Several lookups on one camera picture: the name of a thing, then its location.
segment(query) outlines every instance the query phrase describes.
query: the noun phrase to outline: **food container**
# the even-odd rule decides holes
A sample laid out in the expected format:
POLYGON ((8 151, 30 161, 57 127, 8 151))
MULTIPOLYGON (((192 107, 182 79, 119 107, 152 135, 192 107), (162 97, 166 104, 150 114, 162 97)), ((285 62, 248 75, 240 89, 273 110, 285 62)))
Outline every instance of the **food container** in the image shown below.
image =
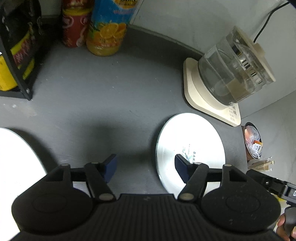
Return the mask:
POLYGON ((96 0, 86 40, 90 52, 108 56, 118 51, 138 0, 96 0))
POLYGON ((85 44, 91 9, 70 8, 63 10, 63 43, 67 47, 85 44))
POLYGON ((258 157, 258 156, 254 156, 254 155, 252 155, 252 153, 250 152, 250 150, 249 150, 249 148, 248 148, 248 145, 247 145, 247 142, 246 142, 246 136, 245 136, 245 129, 246 129, 247 126, 252 126, 252 127, 254 127, 257 131, 258 131, 258 129, 257 129, 257 128, 254 126, 254 124, 251 123, 251 122, 247 122, 247 123, 245 124, 245 126, 242 126, 242 132, 243 132, 243 135, 244 135, 244 145, 245 145, 245 148, 246 148, 246 155, 247 155, 247 162, 249 162, 249 161, 252 160, 252 159, 259 159, 259 157, 258 157))

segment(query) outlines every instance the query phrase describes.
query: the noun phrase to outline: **power cord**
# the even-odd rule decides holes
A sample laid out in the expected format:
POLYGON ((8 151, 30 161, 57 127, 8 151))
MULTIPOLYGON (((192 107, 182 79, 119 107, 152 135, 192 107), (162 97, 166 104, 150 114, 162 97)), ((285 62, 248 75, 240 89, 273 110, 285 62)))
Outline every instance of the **power cord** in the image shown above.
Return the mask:
POLYGON ((284 3, 283 5, 276 7, 275 9, 273 9, 273 10, 270 12, 270 14, 268 15, 268 18, 266 19, 265 24, 263 25, 263 27, 261 28, 261 30, 259 31, 259 33, 256 35, 256 37, 254 38, 254 41, 253 41, 253 42, 256 42, 256 40, 257 40, 257 38, 259 37, 259 35, 260 35, 260 34, 262 33, 262 31, 265 29, 265 27, 266 27, 266 25, 267 25, 267 23, 268 23, 270 17, 272 16, 272 14, 273 14, 275 11, 279 10, 280 8, 282 8, 282 7, 284 7, 284 6, 288 5, 288 4, 289 4, 289 2, 286 2, 286 3, 284 3))

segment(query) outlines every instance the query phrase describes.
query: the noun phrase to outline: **red can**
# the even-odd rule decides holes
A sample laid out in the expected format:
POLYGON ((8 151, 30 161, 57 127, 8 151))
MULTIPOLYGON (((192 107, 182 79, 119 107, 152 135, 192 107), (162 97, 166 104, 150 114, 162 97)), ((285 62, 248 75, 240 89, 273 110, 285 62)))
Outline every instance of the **red can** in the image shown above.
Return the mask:
POLYGON ((85 44, 91 17, 91 9, 63 10, 63 43, 67 47, 80 47, 85 44))

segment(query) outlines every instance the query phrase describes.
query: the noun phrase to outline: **human hand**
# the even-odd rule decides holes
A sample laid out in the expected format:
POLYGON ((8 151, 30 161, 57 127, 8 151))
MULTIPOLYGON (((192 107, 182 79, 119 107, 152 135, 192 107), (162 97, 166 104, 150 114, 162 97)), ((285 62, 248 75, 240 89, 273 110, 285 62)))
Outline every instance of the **human hand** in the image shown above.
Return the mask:
POLYGON ((296 239, 296 226, 293 228, 292 232, 290 234, 286 234, 286 231, 284 230, 284 222, 285 222, 285 215, 282 214, 279 217, 276 233, 279 235, 283 240, 290 241, 290 236, 296 239))

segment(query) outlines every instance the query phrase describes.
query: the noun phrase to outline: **round black pad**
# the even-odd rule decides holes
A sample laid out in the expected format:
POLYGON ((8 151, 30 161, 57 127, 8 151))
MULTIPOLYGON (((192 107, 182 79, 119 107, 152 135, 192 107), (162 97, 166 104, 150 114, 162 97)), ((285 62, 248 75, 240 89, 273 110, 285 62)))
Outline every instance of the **round black pad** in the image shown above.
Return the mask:
POLYGON ((54 234, 68 231, 83 223, 92 210, 91 198, 72 188, 43 185, 31 187, 12 204, 12 215, 21 230, 54 234))
POLYGON ((259 184, 230 182, 207 193, 201 201, 206 217, 233 232, 253 233, 268 229, 281 211, 279 202, 259 184))

